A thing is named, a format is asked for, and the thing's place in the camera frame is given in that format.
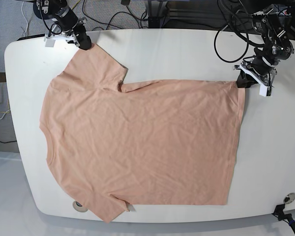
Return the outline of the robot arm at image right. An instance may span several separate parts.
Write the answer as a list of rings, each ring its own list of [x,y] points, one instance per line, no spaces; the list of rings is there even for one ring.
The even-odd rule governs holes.
[[[273,81],[277,75],[276,66],[294,53],[292,43],[277,14],[258,13],[252,15],[252,25],[263,41],[262,49],[254,48],[254,55],[243,59],[235,66],[240,71],[236,85],[238,88],[250,88],[260,85],[259,95],[271,96]]]

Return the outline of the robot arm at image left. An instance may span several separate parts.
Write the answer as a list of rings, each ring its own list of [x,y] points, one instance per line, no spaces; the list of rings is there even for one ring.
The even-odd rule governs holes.
[[[47,29],[44,36],[46,47],[53,47],[57,40],[73,43],[82,50],[92,47],[87,35],[85,17],[78,18],[65,0],[35,0],[33,10]]]

